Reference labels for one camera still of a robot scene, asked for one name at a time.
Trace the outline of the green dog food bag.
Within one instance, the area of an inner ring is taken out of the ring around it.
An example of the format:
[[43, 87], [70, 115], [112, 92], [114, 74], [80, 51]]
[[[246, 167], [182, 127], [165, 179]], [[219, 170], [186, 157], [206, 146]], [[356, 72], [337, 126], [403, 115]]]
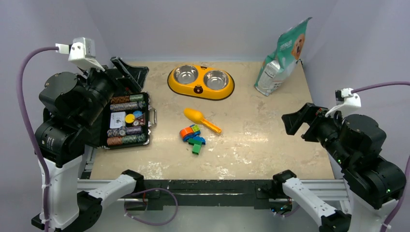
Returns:
[[281, 34], [274, 52], [268, 55], [260, 68], [255, 88], [265, 96], [278, 89], [297, 66], [311, 17]]

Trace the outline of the yellow plastic scoop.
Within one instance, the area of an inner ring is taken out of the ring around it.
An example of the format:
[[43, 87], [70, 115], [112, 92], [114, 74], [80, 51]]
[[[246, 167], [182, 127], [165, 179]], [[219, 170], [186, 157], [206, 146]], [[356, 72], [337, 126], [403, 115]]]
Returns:
[[222, 132], [221, 128], [219, 128], [218, 126], [206, 120], [204, 118], [203, 113], [201, 113], [200, 111], [197, 111], [191, 108], [185, 108], [183, 113], [187, 119], [191, 120], [192, 122], [196, 124], [202, 124], [206, 126], [207, 128], [209, 128], [210, 130], [212, 130], [213, 132], [218, 133], [218, 134]]

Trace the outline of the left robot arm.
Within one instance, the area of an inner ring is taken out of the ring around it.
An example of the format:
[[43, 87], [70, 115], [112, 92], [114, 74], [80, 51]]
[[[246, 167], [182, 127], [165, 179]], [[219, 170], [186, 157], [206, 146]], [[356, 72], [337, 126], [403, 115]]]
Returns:
[[87, 146], [107, 146], [110, 105], [113, 97], [142, 94], [139, 104], [149, 114], [149, 96], [143, 92], [149, 68], [131, 66], [112, 57], [114, 67], [91, 68], [79, 73], [60, 72], [49, 77], [39, 95], [44, 105], [43, 123], [35, 132], [49, 171], [48, 210], [32, 219], [39, 228], [56, 232], [83, 232], [116, 200], [140, 197], [143, 175], [125, 170], [102, 187], [78, 191], [77, 179]]

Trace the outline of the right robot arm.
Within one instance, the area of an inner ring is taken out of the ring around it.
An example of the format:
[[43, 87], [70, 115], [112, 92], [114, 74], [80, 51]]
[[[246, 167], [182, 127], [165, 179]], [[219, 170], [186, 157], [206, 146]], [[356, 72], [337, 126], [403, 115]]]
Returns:
[[302, 126], [307, 142], [318, 142], [340, 166], [353, 196], [351, 213], [327, 206], [305, 188], [295, 173], [285, 170], [273, 176], [273, 198], [289, 198], [298, 203], [317, 223], [321, 232], [385, 232], [402, 204], [409, 170], [384, 159], [380, 153], [386, 133], [366, 115], [343, 117], [341, 111], [306, 103], [300, 110], [284, 114], [288, 135]]

